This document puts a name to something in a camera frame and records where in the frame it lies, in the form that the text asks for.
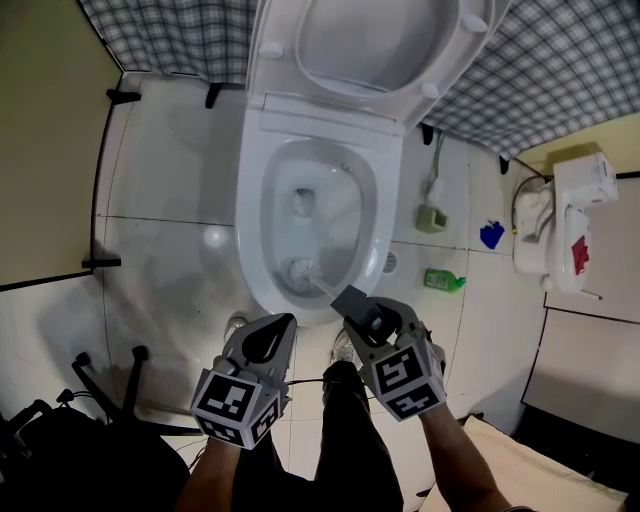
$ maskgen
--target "black chair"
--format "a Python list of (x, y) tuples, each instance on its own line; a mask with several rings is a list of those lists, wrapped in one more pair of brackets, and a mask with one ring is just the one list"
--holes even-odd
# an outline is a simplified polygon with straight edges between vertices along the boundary
[(136, 347), (133, 354), (122, 409), (82, 369), (90, 363), (86, 353), (72, 365), (111, 423), (105, 425), (70, 407), (74, 393), (69, 390), (58, 398), (58, 408), (36, 400), (11, 420), (0, 421), (1, 510), (174, 509), (189, 469), (160, 436), (201, 432), (135, 417), (140, 372), (148, 353), (145, 347)]

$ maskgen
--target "white appliance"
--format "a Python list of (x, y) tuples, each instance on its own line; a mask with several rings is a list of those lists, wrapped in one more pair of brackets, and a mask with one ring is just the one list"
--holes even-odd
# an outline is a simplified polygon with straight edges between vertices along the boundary
[(584, 289), (589, 270), (588, 207), (617, 201), (618, 184), (602, 153), (553, 166), (554, 179), (515, 201), (513, 262), (521, 274), (540, 274), (545, 291), (599, 298)]
[(269, 312), (337, 320), (286, 268), (318, 262), (338, 292), (369, 294), (384, 266), (403, 137), (487, 42), (509, 0), (264, 0), (247, 80), (236, 229), (242, 271)]

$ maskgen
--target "green bottle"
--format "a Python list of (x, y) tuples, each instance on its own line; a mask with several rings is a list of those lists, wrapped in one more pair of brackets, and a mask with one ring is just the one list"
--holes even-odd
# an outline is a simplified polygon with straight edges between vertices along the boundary
[(428, 268), (424, 273), (424, 285), (443, 292), (455, 293), (464, 286), (466, 281), (464, 277), (457, 278), (448, 270)]

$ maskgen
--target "white shoe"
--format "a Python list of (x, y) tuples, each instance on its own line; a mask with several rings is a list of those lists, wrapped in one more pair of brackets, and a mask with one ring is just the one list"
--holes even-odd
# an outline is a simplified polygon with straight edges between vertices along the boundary
[(356, 365), (357, 370), (362, 368), (362, 360), (358, 356), (353, 343), (351, 343), (347, 331), (344, 329), (338, 333), (336, 342), (333, 344), (333, 353), (331, 354), (331, 362), (329, 365), (332, 365), (336, 361), (348, 361), (353, 363)]
[(247, 322), (247, 320), (242, 318), (241, 316), (234, 316), (229, 319), (229, 322), (227, 322), (227, 329), (224, 331), (224, 344), (227, 344), (229, 338), (231, 338), (231, 335), (234, 332), (240, 329), (240, 327), (244, 327), (248, 323), (249, 322)]

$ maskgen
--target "plaid shower curtain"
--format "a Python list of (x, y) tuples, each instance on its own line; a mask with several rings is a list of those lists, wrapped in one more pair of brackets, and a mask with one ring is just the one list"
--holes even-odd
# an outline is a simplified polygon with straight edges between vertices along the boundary
[[(80, 2), (126, 70), (245, 82), (257, 0)], [(636, 0), (514, 0), (425, 122), (511, 158), (635, 112)]]

